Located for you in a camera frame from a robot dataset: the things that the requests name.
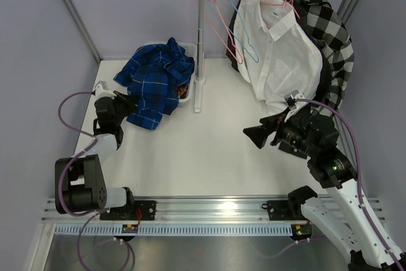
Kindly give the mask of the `blue wire hanger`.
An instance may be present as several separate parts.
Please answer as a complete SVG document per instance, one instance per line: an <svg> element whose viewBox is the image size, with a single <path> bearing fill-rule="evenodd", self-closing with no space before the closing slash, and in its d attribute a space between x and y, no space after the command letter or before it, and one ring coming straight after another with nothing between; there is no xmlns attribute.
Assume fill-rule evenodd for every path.
<svg viewBox="0 0 406 271"><path fill-rule="evenodd" d="M255 62L259 62L259 54L256 48L251 44L250 42L250 37L249 33L247 30L247 27L245 25L245 20L242 18L242 15L240 14L239 8L234 5L233 0L226 0L226 2L229 2L232 5L232 8L234 12L236 13L235 21L237 21L237 18L239 18L241 27L244 31L245 38L246 38L246 43L248 44L248 47L250 47L251 51L245 46L245 43L243 43L238 35L234 33L234 31L230 28L229 25L226 25L225 19L222 15L222 12L219 8L218 0L205 0L207 3L209 3L209 6L212 11L215 11L218 19L221 21L223 24L227 37L230 39L231 45L234 47L234 51L232 51L231 47L229 47L228 43L225 42L224 39L221 38L221 36L218 34L218 31L216 30L215 27L212 27L212 30L215 32L218 38L220 38L220 41L226 48L226 54L229 54L237 63L242 64L243 62L243 54L247 53L247 55Z"/></svg>

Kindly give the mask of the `blue plaid shirt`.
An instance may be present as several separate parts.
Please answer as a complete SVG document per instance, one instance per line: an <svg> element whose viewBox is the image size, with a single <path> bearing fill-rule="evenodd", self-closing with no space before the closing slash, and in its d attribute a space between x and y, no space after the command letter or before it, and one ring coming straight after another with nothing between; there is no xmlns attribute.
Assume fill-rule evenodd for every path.
<svg viewBox="0 0 406 271"><path fill-rule="evenodd" d="M163 116L170 116L178 107L181 97L178 90L190 84L194 70L193 57L173 37L166 43L139 47L114 77L128 95L139 98L127 122L157 129Z"/></svg>

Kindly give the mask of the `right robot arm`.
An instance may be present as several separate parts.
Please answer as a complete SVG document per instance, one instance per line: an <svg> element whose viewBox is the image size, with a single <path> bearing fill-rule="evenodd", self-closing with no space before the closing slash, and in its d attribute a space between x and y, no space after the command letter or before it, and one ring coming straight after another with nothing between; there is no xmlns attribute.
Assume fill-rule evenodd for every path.
<svg viewBox="0 0 406 271"><path fill-rule="evenodd" d="M327 191L344 218L324 206L309 186L288 195L287 211L316 225L344 256L349 270L405 270L405 252L387 233L362 188L351 161L338 149L338 130L332 118L265 117L255 127L243 130L262 149L270 135L271 145L285 145L308 158L312 177Z"/></svg>

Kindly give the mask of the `red plaid shirt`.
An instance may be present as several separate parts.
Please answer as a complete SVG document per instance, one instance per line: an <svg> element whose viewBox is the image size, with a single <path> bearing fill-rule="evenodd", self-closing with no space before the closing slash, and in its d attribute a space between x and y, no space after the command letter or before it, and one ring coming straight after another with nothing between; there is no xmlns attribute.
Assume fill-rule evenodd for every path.
<svg viewBox="0 0 406 271"><path fill-rule="evenodd" d="M175 89L175 92L180 100L185 99L188 96L189 85L182 85Z"/></svg>

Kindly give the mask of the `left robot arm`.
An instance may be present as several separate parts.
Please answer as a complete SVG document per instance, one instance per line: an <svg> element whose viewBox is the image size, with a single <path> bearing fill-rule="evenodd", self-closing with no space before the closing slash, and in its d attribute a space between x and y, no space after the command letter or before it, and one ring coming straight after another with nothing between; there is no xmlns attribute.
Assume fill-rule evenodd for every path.
<svg viewBox="0 0 406 271"><path fill-rule="evenodd" d="M55 162L55 208L60 214L73 217L114 209L116 215L128 220L136 213L133 193L128 187L108 188L102 164L121 147L124 137L121 124L136 110L139 98L118 91L96 96L96 119L93 132L88 133L62 118L63 105L78 95L96 96L96 92L82 91L66 97L58 107L58 118L65 127L90 137L91 142L75 155Z"/></svg>

